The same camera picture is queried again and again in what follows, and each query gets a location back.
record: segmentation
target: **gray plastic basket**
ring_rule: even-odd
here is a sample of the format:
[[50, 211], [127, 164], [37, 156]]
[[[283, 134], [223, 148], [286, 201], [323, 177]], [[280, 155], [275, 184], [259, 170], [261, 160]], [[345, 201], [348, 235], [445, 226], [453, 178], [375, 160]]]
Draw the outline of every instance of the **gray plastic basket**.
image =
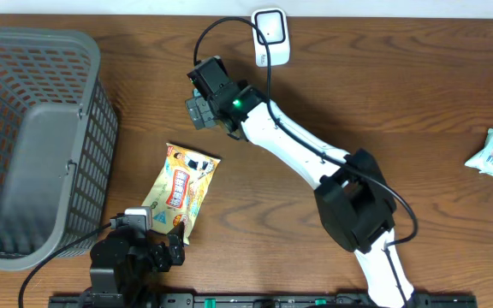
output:
[[0, 270], [34, 266], [100, 223], [117, 119], [99, 65], [83, 33], [0, 28]]

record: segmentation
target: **black wire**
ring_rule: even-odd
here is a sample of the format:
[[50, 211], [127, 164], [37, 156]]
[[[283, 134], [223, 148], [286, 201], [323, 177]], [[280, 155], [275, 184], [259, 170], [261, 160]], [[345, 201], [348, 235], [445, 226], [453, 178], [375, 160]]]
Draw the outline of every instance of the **black wire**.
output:
[[106, 223], [105, 225], [103, 225], [102, 227], [100, 228], [97, 228], [96, 230], [94, 231], [91, 231], [89, 232], [88, 234], [85, 234], [85, 236], [77, 239], [77, 240], [74, 240], [73, 242], [67, 244], [66, 246], [58, 249], [57, 251], [53, 252], [49, 257], [45, 258], [43, 261], [41, 261], [36, 267], [35, 269], [32, 270], [32, 272], [30, 272], [30, 275], [28, 275], [26, 277], [26, 280], [24, 280], [24, 282], [22, 283], [22, 287], [21, 287], [21, 290], [20, 292], [18, 292], [18, 307], [19, 308], [24, 308], [24, 292], [26, 292], [26, 287], [27, 287], [27, 284], [32, 280], [33, 276], [39, 271], [41, 270], [42, 267], [44, 267], [47, 263], [49, 263], [49, 261], [51, 261], [54, 257], [58, 256], [59, 254], [67, 251], [70, 247], [72, 246], [75, 246], [79, 243], [81, 243], [83, 240], [86, 240], [88, 238], [90, 238], [91, 236], [93, 235], [96, 235], [96, 234], [99, 234], [101, 231], [103, 231], [104, 229], [106, 228], [109, 228], [111, 226], [111, 223]]
[[395, 278], [395, 281], [397, 282], [397, 287], [401, 291], [401, 297], [402, 297], [402, 301], [404, 301], [404, 306], [405, 306], [405, 308], [408, 308], [407, 297], [404, 295], [404, 291], [402, 291], [401, 280], [399, 279], [399, 276], [397, 275], [397, 270], [395, 269], [395, 265], [393, 264], [393, 260], [391, 259], [391, 252], [389, 251], [388, 247], [385, 247], [383, 249], [383, 252], [385, 252], [385, 256], [387, 257], [387, 261], [389, 262], [389, 266], [391, 266], [391, 271], [393, 272], [393, 277]]
[[[312, 153], [314, 153], [315, 155], [321, 157], [323, 160], [325, 160], [325, 161], [327, 161], [329, 163], [333, 163], [333, 164], [339, 166], [340, 168], [344, 168], [346, 171], [350, 172], [351, 174], [357, 175], [358, 177], [363, 178], [366, 181], [369, 181], [369, 182], [371, 182], [373, 184], [376, 184], [376, 185], [380, 186], [381, 188], [385, 189], [395, 199], [397, 199], [399, 201], [399, 203], [402, 205], [402, 207], [404, 207], [404, 209], [407, 211], [408, 215], [412, 219], [413, 230], [410, 233], [410, 235], [408, 235], [405, 238], [402, 238], [402, 239], [399, 239], [399, 240], [393, 240], [393, 241], [391, 241], [389, 243], [386, 243], [385, 246], [384, 246], [384, 251], [386, 252], [386, 254], [387, 253], [390, 253], [389, 252], [389, 247], [395, 246], [395, 245], [399, 245], [399, 244], [407, 243], [408, 241], [410, 241], [413, 238], [415, 238], [416, 235], [418, 234], [418, 219], [416, 218], [416, 215], [414, 214], [414, 212], [413, 212], [412, 208], [410, 207], [410, 205], [408, 204], [408, 202], [403, 197], [401, 197], [401, 195], [399, 195], [395, 190], [393, 190], [391, 187], [387, 186], [386, 184], [382, 183], [381, 181], [378, 181], [378, 180], [374, 179], [371, 175], [368, 175], [368, 174], [366, 174], [366, 173], [364, 173], [364, 172], [356, 169], [353, 166], [350, 166], [350, 165], [347, 165], [347, 164], [345, 164], [343, 162], [340, 162], [340, 161], [334, 159], [333, 157], [329, 157], [328, 155], [326, 155], [326, 153], [324, 151], [320, 151], [317, 148], [315, 148], [314, 146], [308, 144], [303, 139], [301, 139], [300, 137], [298, 137], [296, 134], [290, 132], [281, 123], [281, 119], [280, 118], [277, 118], [275, 116], [275, 114], [273, 113], [273, 109], [271, 108], [271, 99], [270, 99], [270, 97], [271, 97], [271, 90], [270, 90], [271, 89], [271, 54], [270, 54], [270, 47], [269, 47], [269, 44], [267, 43], [267, 40], [265, 39], [264, 33], [262, 33], [262, 31], [255, 24], [253, 24], [252, 22], [250, 22], [250, 21], [248, 21], [248, 20], [246, 20], [244, 18], [240, 18], [240, 17], [224, 17], [222, 19], [219, 19], [219, 20], [213, 22], [210, 26], [208, 26], [201, 33], [201, 35], [199, 36], [199, 38], [197, 40], [197, 43], [195, 43], [195, 49], [193, 50], [193, 65], [196, 66], [197, 64], [199, 64], [199, 61], [197, 60], [197, 54], [199, 52], [199, 46], [201, 45], [201, 41], [203, 40], [203, 38], [205, 37], [205, 35], [212, 28], [216, 27], [217, 25], [219, 25], [219, 24], [221, 24], [221, 23], [223, 23], [225, 21], [239, 21], [239, 22], [242, 22], [242, 23], [247, 24], [248, 26], [252, 27], [256, 31], [256, 34], [264, 42], [265, 53], [267, 54], [267, 90], [266, 90], [267, 91], [267, 94], [266, 94], [266, 96], [267, 96], [267, 110], [268, 110], [268, 113], [270, 114], [271, 120], [273, 120], [275, 122], [275, 124], [286, 135], [288, 135], [292, 140], [294, 140], [298, 144], [304, 146], [307, 150], [309, 150]], [[389, 265], [391, 266], [391, 269], [393, 271], [395, 280], [397, 282], [397, 287], [399, 288], [399, 291], [401, 293], [401, 297], [404, 300], [405, 307], [407, 307], [406, 296], [404, 294], [404, 291], [402, 290], [401, 283], [399, 282], [399, 278], [398, 278], [398, 276], [396, 274], [396, 270], [395, 270], [395, 266], [393, 265], [393, 261], [391, 260], [390, 257], [388, 257], [388, 261], [389, 261]]]

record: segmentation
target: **wooden table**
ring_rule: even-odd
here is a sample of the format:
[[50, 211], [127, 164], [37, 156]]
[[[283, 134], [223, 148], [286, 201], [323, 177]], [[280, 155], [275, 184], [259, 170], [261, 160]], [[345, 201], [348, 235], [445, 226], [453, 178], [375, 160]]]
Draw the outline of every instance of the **wooden table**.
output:
[[[0, 15], [0, 26], [76, 29], [102, 51], [101, 77], [122, 113], [104, 220], [139, 205], [165, 142], [223, 158], [187, 248], [161, 277], [199, 293], [335, 293], [366, 288], [355, 257], [321, 228], [310, 187], [269, 152], [218, 129], [196, 131], [184, 108], [193, 45], [213, 17]], [[493, 307], [493, 178], [464, 167], [493, 127], [493, 21], [290, 18], [292, 57], [273, 70], [273, 98], [332, 145], [363, 147], [413, 206], [419, 236], [400, 246], [407, 276], [433, 293], [474, 293]], [[221, 55], [264, 89], [252, 32], [229, 23], [200, 57]], [[395, 214], [404, 236], [411, 223]], [[50, 262], [27, 307], [90, 286], [87, 256]], [[27, 275], [0, 272], [0, 307]]]

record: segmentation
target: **wrapper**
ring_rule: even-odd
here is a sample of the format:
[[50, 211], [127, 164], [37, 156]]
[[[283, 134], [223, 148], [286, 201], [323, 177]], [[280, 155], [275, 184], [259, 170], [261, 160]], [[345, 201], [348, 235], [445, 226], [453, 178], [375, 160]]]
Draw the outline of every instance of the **wrapper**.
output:
[[156, 232], [167, 234], [184, 222], [184, 243], [189, 245], [189, 235], [220, 160], [177, 145], [167, 146], [164, 167], [142, 206], [151, 207]]

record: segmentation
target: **white robotic arm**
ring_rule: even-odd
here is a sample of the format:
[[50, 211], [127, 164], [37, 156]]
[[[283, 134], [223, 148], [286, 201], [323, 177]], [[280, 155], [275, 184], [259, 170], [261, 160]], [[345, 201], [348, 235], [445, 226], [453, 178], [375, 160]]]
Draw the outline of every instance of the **white robotic arm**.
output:
[[[270, 102], [271, 116], [264, 94], [246, 82], [235, 84], [227, 76], [219, 57], [201, 62], [188, 76], [199, 91], [186, 101], [195, 127], [201, 129], [220, 124], [231, 137], [246, 139], [265, 148], [296, 171], [314, 190], [326, 231], [341, 247], [354, 252], [359, 260], [371, 299], [379, 306], [404, 306], [405, 300], [412, 296], [413, 286], [404, 275], [395, 247], [390, 246], [388, 251], [396, 279], [384, 252], [386, 244], [395, 237], [391, 217], [395, 210], [393, 198], [380, 187], [357, 182], [347, 169], [340, 171], [340, 166], [324, 161], [305, 145], [342, 165], [362, 167], [369, 174], [381, 175], [373, 157], [365, 151], [350, 156], [346, 151], [324, 143], [285, 116], [273, 101]], [[352, 191], [348, 185], [354, 186], [353, 192], [346, 192], [346, 189]]]
[[[348, 154], [346, 151], [336, 149], [313, 136], [285, 116], [273, 101], [271, 103], [274, 114], [289, 130], [300, 136], [304, 141], [315, 145], [327, 155], [343, 163], [346, 162], [344, 159]], [[313, 189], [316, 189], [320, 185], [320, 179], [324, 175], [331, 176], [340, 168], [333, 163], [323, 161], [320, 157], [285, 134], [271, 119], [265, 103], [259, 104], [248, 113], [248, 119], [242, 122], [242, 128], [250, 142], [275, 154], [304, 178]], [[359, 260], [360, 267], [365, 273], [366, 282], [368, 283], [368, 294], [371, 299], [380, 306], [400, 308], [404, 306], [404, 301], [397, 287], [388, 259], [383, 252], [384, 245], [394, 239], [395, 231], [391, 229], [391, 231], [383, 233], [371, 245], [370, 252], [362, 253], [356, 250], [355, 257]], [[413, 286], [404, 275], [395, 247], [391, 246], [389, 251], [391, 252], [393, 264], [401, 281], [402, 290], [407, 300], [409, 300], [413, 292]]]

